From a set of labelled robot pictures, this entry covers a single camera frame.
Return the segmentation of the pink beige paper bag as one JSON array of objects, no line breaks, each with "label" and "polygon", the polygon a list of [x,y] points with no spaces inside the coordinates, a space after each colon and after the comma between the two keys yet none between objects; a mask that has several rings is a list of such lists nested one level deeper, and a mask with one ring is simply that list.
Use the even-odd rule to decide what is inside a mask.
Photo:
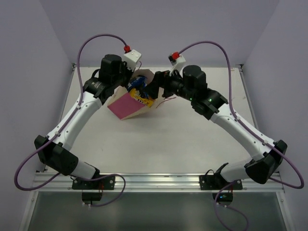
[{"label": "pink beige paper bag", "polygon": [[[134,72],[132,78],[143,75],[147,77],[146,85],[148,85],[154,78],[154,73],[150,69],[138,69]],[[140,93],[147,94],[144,92],[145,87],[136,88]],[[132,118],[147,112],[150,112],[159,106],[161,106],[164,102],[175,99],[175,97],[163,97],[163,89],[159,88],[158,98],[154,99],[155,102],[149,108],[146,105],[136,101],[133,99],[129,92],[132,89],[126,87],[118,87],[115,91],[114,95],[110,98],[107,103],[107,108],[120,120],[125,120],[128,118]]]}]

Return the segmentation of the blue M&M snack packet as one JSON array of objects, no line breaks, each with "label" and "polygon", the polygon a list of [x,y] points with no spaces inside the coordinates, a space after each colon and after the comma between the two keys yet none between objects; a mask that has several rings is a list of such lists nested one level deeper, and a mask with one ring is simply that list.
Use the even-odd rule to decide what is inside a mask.
[{"label": "blue M&M snack packet", "polygon": [[139,87],[145,87],[146,86],[146,80],[147,77],[143,76],[143,75],[138,75],[134,78],[132,78],[129,83],[128,83],[128,88],[132,89],[132,88],[139,88]]}]

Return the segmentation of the yellow M&M snack packet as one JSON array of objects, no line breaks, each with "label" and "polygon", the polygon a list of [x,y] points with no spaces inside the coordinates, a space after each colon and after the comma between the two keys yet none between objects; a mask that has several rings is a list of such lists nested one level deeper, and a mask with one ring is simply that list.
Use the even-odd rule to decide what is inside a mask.
[{"label": "yellow M&M snack packet", "polygon": [[154,99],[152,99],[150,96],[148,96],[147,94],[142,94],[140,93],[137,89],[133,88],[130,92],[129,92],[130,96],[135,99],[136,101],[146,105],[147,107],[151,107],[153,105],[153,103],[155,102]]}]

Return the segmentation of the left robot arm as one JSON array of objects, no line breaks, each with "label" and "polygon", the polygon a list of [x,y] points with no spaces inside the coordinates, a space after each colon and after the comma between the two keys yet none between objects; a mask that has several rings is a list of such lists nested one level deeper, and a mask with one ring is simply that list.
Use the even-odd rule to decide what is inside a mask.
[{"label": "left robot arm", "polygon": [[141,54],[132,50],[123,56],[108,54],[101,67],[82,86],[82,92],[61,122],[45,137],[34,141],[39,160],[65,176],[83,179],[89,189],[99,186],[99,170],[70,152],[89,119],[104,105],[119,86],[126,86],[139,63]]}]

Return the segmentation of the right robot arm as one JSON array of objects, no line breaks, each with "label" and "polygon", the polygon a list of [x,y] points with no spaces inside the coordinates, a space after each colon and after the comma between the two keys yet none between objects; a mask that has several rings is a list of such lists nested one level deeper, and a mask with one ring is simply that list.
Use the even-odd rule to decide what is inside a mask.
[{"label": "right robot arm", "polygon": [[189,100],[195,112],[224,129],[249,153],[250,157],[246,160],[223,164],[213,176],[206,178],[209,183],[220,189],[243,179],[265,184],[281,164],[282,157],[276,151],[239,124],[238,118],[231,113],[228,100],[207,86],[206,74],[201,67],[188,65],[181,73],[177,70],[156,72],[145,92],[156,99],[160,88],[164,90],[164,98],[177,95]]}]

